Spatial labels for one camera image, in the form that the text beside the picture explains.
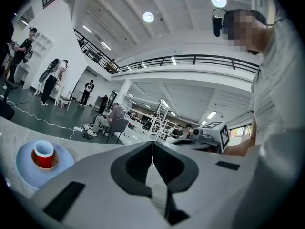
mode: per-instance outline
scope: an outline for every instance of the person with backpack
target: person with backpack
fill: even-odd
[[[27,56],[29,51],[31,51],[33,36],[35,35],[36,32],[37,32],[36,28],[30,27],[29,38],[24,40],[24,42],[21,44],[21,46],[16,45],[13,47],[14,51],[16,51],[16,52],[15,52],[14,58],[11,61],[11,64],[8,65],[8,68],[10,70],[10,76],[8,77],[8,81],[15,83],[14,75],[15,75],[17,66],[21,63],[22,60],[25,61],[25,57]]]
[[[62,74],[67,69],[67,67],[68,67],[68,60],[55,59],[49,64],[48,69],[41,75],[39,81],[41,83],[45,82],[41,96],[42,106],[48,106],[46,101],[50,96],[57,80],[62,79]]]
[[[82,106],[82,103],[84,103],[84,106],[87,105],[87,100],[89,98],[90,93],[93,91],[93,89],[94,89],[93,80],[91,80],[90,82],[87,82],[85,84],[85,90],[81,97],[80,106]]]

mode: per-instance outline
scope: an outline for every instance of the chair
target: chair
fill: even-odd
[[[126,126],[128,125],[128,122],[129,122],[129,121],[126,120],[126,119],[118,119],[118,120],[114,120],[114,121],[112,122],[112,126],[111,126],[111,127],[106,127],[103,136],[105,136],[105,133],[107,132],[107,129],[110,130],[106,143],[108,143],[108,141],[109,141],[109,137],[110,137],[110,135],[111,135],[111,132],[113,132],[112,137],[113,137],[113,135],[114,135],[115,132],[119,132],[120,135],[119,135],[119,137],[118,137],[118,140],[116,141],[116,143],[118,143],[118,141],[119,141],[119,139],[120,139],[120,137],[121,137],[122,132],[125,131]]]
[[[67,97],[61,96],[61,97],[60,97],[61,109],[62,109],[62,107],[63,107],[65,104],[67,104],[67,105],[68,105],[67,111],[68,111],[68,110],[69,110],[69,107],[70,107],[70,104],[71,104],[71,102],[72,102],[72,98],[73,98],[73,93],[72,93],[72,92],[68,92]]]

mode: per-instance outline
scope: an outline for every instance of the ceiling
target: ceiling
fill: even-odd
[[[211,31],[214,8],[211,0],[75,0],[72,20],[81,34],[116,58],[151,38],[180,31]],[[251,8],[251,0],[228,0],[224,7],[226,10],[236,8]],[[148,11],[154,15],[151,23],[142,17]],[[105,50],[94,35],[102,38],[112,50]]]
[[[117,92],[123,85],[123,81],[111,83]],[[207,116],[211,111],[217,112],[213,117],[214,121],[230,122],[241,116],[252,116],[252,113],[248,112],[250,92],[236,93],[225,89],[213,89],[200,86],[199,82],[194,81],[172,79],[134,81],[127,92],[126,99],[147,109],[149,106],[154,111],[158,107],[159,100],[164,99],[170,106],[169,111],[173,111],[183,120],[194,123],[208,121]]]

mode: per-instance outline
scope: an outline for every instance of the desk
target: desk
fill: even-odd
[[[11,188],[20,192],[27,198],[31,198],[36,190],[25,184],[25,182],[19,176],[16,167],[16,155],[17,151],[23,144],[36,139],[44,139],[49,142],[61,145],[69,151],[75,162],[78,162],[81,159],[93,154],[106,152],[124,146],[119,144],[115,145],[70,141],[67,139],[35,132],[0,117],[1,172],[5,178],[10,180]]]

